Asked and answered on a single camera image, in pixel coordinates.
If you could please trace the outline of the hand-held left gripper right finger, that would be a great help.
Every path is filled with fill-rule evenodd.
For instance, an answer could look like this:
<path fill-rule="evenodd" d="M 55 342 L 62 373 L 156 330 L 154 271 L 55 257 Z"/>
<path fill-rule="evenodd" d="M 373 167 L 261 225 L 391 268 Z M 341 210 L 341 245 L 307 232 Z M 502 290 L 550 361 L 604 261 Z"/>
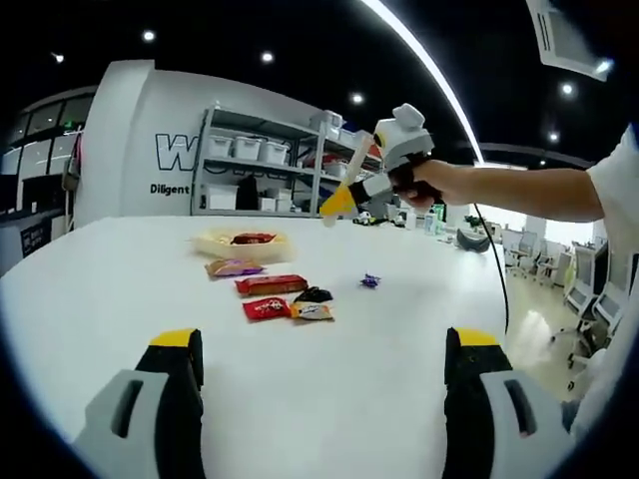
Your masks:
<path fill-rule="evenodd" d="M 560 403 L 488 333 L 447 331 L 444 385 L 445 478 L 548 478 L 573 449 Z"/>

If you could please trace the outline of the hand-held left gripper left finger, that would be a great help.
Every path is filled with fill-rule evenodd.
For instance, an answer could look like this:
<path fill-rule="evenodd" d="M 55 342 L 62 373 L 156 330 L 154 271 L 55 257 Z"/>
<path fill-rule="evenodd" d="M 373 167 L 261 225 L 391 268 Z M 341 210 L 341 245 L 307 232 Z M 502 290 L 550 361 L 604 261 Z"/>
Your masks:
<path fill-rule="evenodd" d="M 203 478 L 203 385 L 201 332 L 161 333 L 87 405 L 75 452 L 99 478 Z"/>

